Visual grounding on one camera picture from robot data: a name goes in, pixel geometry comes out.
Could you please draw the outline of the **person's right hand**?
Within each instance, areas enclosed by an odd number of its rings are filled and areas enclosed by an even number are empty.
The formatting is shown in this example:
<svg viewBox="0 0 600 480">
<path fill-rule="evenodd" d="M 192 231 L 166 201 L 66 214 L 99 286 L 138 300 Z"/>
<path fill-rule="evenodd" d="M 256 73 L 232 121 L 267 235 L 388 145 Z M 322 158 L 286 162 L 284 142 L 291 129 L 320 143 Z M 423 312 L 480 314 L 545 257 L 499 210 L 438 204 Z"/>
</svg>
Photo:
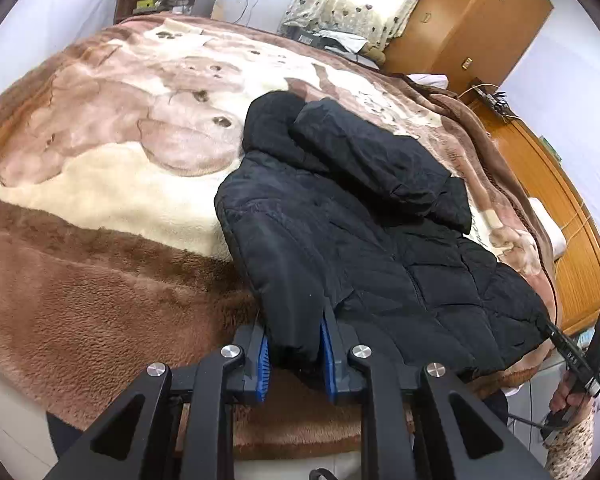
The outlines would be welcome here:
<svg viewBox="0 0 600 480">
<path fill-rule="evenodd" d="M 548 408 L 552 413 L 559 412 L 565 408 L 574 408 L 567 428 L 580 424 L 592 412 L 594 399 L 584 392 L 577 392 L 574 388 L 574 378 L 570 370 L 564 370 L 556 390 L 554 391 Z"/>
</svg>

